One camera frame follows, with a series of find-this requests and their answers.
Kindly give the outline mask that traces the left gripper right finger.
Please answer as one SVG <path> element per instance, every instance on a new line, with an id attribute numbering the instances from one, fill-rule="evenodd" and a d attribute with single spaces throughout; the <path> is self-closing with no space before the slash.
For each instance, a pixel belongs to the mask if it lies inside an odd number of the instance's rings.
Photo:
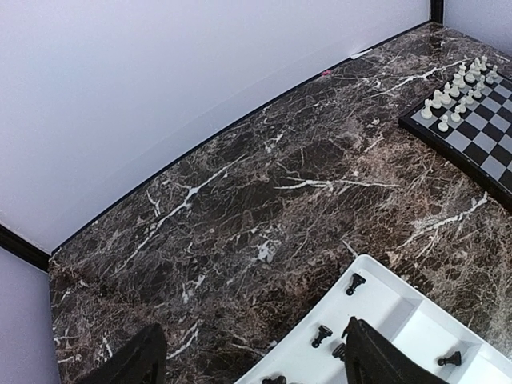
<path id="1" fill-rule="evenodd" d="M 363 319 L 351 317 L 343 336 L 346 338 L 344 363 L 348 383 L 446 383 L 410 360 Z"/>

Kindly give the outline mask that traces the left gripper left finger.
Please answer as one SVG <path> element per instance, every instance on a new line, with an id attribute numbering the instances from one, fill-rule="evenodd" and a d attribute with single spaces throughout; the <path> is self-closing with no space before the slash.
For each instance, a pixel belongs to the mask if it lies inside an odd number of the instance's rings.
<path id="1" fill-rule="evenodd" d="M 77 383 L 164 383 L 166 337 L 158 323 L 143 327 L 131 340 L 99 368 Z"/>

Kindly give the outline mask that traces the white plastic tray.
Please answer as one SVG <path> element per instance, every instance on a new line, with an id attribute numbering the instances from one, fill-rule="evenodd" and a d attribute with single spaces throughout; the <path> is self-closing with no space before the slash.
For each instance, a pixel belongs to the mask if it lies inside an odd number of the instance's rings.
<path id="1" fill-rule="evenodd" d="M 345 383 L 333 355 L 351 317 L 366 321 L 412 362 L 447 383 L 509 383 L 511 362 L 368 254 L 358 256 L 316 306 L 240 383 Z"/>

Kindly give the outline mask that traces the black grey chessboard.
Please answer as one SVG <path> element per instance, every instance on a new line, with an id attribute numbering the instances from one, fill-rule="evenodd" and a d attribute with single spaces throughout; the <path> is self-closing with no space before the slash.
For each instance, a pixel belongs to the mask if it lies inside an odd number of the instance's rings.
<path id="1" fill-rule="evenodd" d="M 511 79 L 496 73 L 491 84 L 483 83 L 472 103 L 458 110 L 461 100 L 477 88 L 475 83 L 467 84 L 454 97 L 444 86 L 429 99 L 449 97 L 450 101 L 432 106 L 431 118 L 424 118 L 425 103 L 420 101 L 399 117 L 398 124 L 511 210 Z"/>

